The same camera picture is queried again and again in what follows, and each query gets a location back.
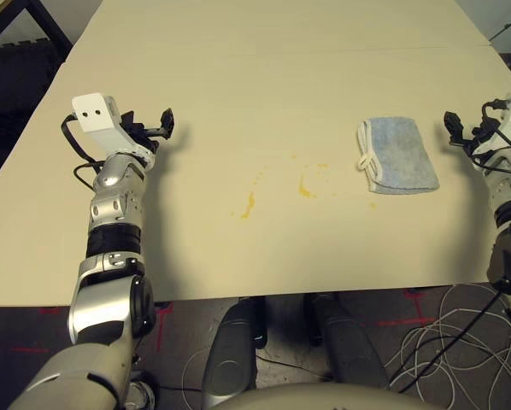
spill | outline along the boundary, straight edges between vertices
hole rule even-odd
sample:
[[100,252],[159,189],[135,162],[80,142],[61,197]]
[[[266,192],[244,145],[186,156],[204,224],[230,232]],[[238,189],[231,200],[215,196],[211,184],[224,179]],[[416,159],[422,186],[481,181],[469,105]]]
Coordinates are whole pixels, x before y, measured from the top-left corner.
[[321,175],[324,170],[326,170],[330,165],[329,164],[316,164],[316,167],[318,168],[318,171],[316,171],[316,173],[318,173],[318,175]]
[[301,180],[299,181],[299,194],[301,194],[301,196],[305,196],[306,198],[316,198],[315,194],[303,186],[303,175],[301,175]]
[[252,208],[256,205],[256,200],[254,199],[254,192],[250,192],[250,196],[248,197],[248,207],[246,208],[246,212],[240,215],[241,220],[246,220],[250,216],[250,212],[252,212]]

table surface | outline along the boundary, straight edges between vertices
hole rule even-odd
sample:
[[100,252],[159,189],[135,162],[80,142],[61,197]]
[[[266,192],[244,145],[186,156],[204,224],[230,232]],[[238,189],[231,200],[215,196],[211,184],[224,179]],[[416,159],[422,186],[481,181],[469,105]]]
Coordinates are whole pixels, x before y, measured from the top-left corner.
[[[485,279],[487,191],[442,118],[478,124],[511,73],[453,1],[104,1],[0,172],[0,305],[71,300],[91,193],[60,123],[95,91],[174,111],[144,198],[156,300]],[[383,115],[416,120],[439,190],[368,191],[355,132]]]

wire bundle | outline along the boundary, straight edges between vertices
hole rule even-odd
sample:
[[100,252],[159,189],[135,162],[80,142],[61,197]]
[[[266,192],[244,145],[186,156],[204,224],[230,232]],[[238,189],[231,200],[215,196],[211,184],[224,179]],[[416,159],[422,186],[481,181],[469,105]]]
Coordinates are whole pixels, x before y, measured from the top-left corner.
[[[502,303],[502,305],[505,308],[507,308],[507,305],[500,299],[500,297],[499,297],[500,295],[498,295],[495,291],[493,291],[489,288],[486,288],[485,286],[480,285],[480,284],[467,284],[467,285],[476,286],[476,287],[479,287],[481,289],[484,289],[484,290],[490,292],[494,296],[493,300],[495,300],[495,299],[499,300]],[[398,371],[392,375],[391,387],[394,386],[401,378],[404,378],[405,376],[410,376],[411,378],[413,378],[411,384],[409,384],[407,387],[402,389],[401,392],[408,390],[412,385],[414,385],[417,389],[417,393],[419,394],[419,398],[422,401],[425,401],[425,398],[424,398],[424,396],[421,392],[421,389],[420,389],[420,385],[419,385],[420,380],[422,378],[429,378],[429,377],[433,376],[434,374],[436,374],[438,371],[441,371],[448,378],[449,384],[451,386],[451,399],[450,399],[450,402],[449,402],[449,405],[447,408],[451,409],[455,405],[456,386],[458,386],[459,389],[461,390],[462,394],[468,399],[468,401],[470,401],[470,403],[473,405],[473,407],[476,408],[477,410],[480,410],[478,405],[474,402],[473,398],[468,394],[466,388],[460,382],[460,380],[457,377],[457,375],[455,374],[455,372],[468,372],[468,371],[472,371],[472,370],[477,370],[477,369],[481,368],[482,366],[484,366],[485,364],[487,364],[488,362],[490,362],[491,360],[495,359],[498,361],[498,363],[500,363],[500,368],[496,372],[496,375],[493,379],[493,382],[491,384],[490,391],[489,391],[489,394],[487,397],[487,406],[490,409],[491,397],[492,397],[493,391],[496,387],[496,382],[499,379],[502,372],[505,371],[511,378],[511,365],[508,363],[508,359],[511,355],[511,322],[505,316],[502,316],[497,313],[487,312],[485,310],[479,311],[479,310],[475,310],[475,309],[456,308],[456,309],[453,309],[453,310],[447,312],[446,314],[443,314],[443,305],[445,303],[445,300],[447,299],[447,296],[451,293],[451,291],[455,287],[456,286],[452,286],[443,295],[442,301],[440,302],[438,319],[425,327],[415,328],[415,329],[412,329],[411,331],[409,331],[402,340],[402,346],[385,363],[385,367],[390,366],[399,357],[400,361],[401,361],[401,366],[398,369]],[[457,313],[476,313],[477,315],[481,314],[481,316],[488,316],[488,317],[491,316],[496,319],[500,319],[500,320],[504,321],[510,328],[508,347],[504,348],[502,350],[499,350],[499,351],[493,351],[481,339],[479,339],[478,337],[469,333],[468,326],[463,330],[459,327],[456,327],[453,325],[448,325],[443,322],[449,316],[452,316]],[[459,333],[457,334],[457,336],[453,336],[450,334],[450,331],[458,331]],[[437,333],[439,336],[432,337],[432,338],[424,341],[425,336],[429,332]],[[447,347],[444,344],[444,340],[447,338],[453,338],[454,340],[452,343],[458,341],[458,342],[463,343],[467,347],[470,347],[472,349],[478,349],[479,351],[485,352],[489,355],[489,357],[487,357],[485,360],[480,361],[479,363],[472,365],[472,366],[455,366],[449,362],[447,354],[444,351]],[[405,350],[415,340],[417,341],[416,345],[415,345],[415,349],[408,357],[404,358]],[[425,344],[436,341],[436,340],[439,340],[442,344],[442,350],[440,351],[441,354],[437,354],[437,356],[435,356],[435,358],[434,358],[434,359],[439,358],[439,361],[433,360],[433,361],[427,361],[427,362],[420,363],[419,362],[420,348],[422,348]],[[412,366],[407,367],[407,362],[412,357],[414,357],[414,363]],[[420,370],[419,370],[423,366],[424,367],[433,366],[434,368],[431,372],[428,372],[427,374],[425,374],[425,371],[420,372]]]

folded cloth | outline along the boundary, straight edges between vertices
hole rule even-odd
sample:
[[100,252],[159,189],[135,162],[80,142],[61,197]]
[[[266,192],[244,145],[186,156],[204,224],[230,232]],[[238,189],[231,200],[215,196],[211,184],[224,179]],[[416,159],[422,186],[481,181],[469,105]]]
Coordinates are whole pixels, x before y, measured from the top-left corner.
[[375,117],[358,127],[369,190],[378,194],[418,194],[440,186],[415,121],[405,117]]

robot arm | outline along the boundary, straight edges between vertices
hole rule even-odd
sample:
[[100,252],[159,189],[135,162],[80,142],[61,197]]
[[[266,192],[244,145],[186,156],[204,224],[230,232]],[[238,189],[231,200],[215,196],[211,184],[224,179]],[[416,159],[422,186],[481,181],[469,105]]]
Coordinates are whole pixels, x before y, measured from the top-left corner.
[[[487,116],[487,108],[501,109],[502,123]],[[464,149],[489,188],[497,237],[487,278],[507,296],[511,307],[511,96],[484,104],[482,116],[482,124],[473,129],[471,140],[463,138],[463,126],[456,114],[446,112],[444,123],[451,134],[450,143]]]
[[132,367],[133,341],[155,323],[149,280],[144,276],[140,235],[145,174],[155,163],[156,141],[170,138],[173,115],[162,127],[144,129],[133,113],[119,116],[113,98],[73,99],[85,133],[105,150],[94,179],[86,259],[68,317],[73,346],[53,356],[12,404],[12,409],[122,408]]

